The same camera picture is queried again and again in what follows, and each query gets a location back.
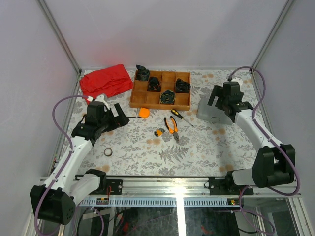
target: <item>white light strip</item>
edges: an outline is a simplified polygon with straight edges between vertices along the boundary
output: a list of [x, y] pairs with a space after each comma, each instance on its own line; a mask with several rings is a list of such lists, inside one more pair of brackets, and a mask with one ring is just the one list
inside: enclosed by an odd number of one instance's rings
[[183, 196], [176, 197], [178, 236], [186, 236], [185, 206]]

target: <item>wooden box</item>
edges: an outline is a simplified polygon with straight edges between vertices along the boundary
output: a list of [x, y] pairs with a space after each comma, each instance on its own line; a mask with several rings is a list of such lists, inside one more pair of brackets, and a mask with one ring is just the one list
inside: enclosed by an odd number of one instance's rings
[[[175, 92], [177, 79], [190, 83], [190, 72], [157, 71], [150, 70], [150, 77], [157, 77], [161, 82], [161, 92], [148, 92], [148, 81], [134, 79], [129, 105], [131, 108], [148, 108], [159, 110], [176, 109], [178, 111], [190, 110], [189, 93]], [[160, 97], [167, 90], [175, 92], [175, 103], [173, 105], [161, 104]]]

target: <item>yellow and black screwdriver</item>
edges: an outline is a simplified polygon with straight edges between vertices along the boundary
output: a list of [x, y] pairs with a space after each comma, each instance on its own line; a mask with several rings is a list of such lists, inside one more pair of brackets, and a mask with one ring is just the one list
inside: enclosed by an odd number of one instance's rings
[[175, 109], [172, 109], [171, 113], [176, 115], [179, 119], [183, 119], [184, 121], [186, 121], [188, 124], [190, 124], [193, 127], [193, 125], [188, 120], [186, 120], [181, 114], [179, 114], [179, 112], [176, 111]]

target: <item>leaf pattern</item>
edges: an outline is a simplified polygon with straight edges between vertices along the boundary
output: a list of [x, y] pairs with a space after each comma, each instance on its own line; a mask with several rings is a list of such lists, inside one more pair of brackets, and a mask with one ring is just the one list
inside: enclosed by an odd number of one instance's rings
[[[231, 70], [189, 70], [191, 73], [191, 107], [188, 112], [181, 112], [191, 122], [175, 118], [178, 125], [180, 141], [177, 143], [164, 124], [164, 117], [171, 116], [170, 111], [150, 110], [147, 119], [130, 119], [128, 125], [114, 131], [103, 133], [93, 149], [81, 163], [78, 174], [84, 174], [90, 168], [97, 168], [109, 175], [162, 175], [162, 176], [223, 176], [231, 168], [250, 168], [254, 162], [256, 151], [248, 137], [236, 125], [208, 123], [196, 117], [198, 103], [201, 98], [209, 98], [213, 85], [222, 85]], [[135, 70], [128, 70], [133, 80]], [[236, 76], [243, 79], [241, 90], [244, 101], [253, 106], [257, 98], [248, 71], [239, 71]], [[134, 116], [138, 109], [129, 107], [131, 91], [111, 97], [108, 104], [114, 109], [119, 103], [127, 116]], [[73, 128], [86, 113], [87, 104], [78, 98], [75, 102], [68, 128]], [[154, 135], [158, 128], [164, 128], [160, 137]], [[62, 154], [69, 143], [65, 140]], [[111, 148], [110, 157], [104, 150]]]

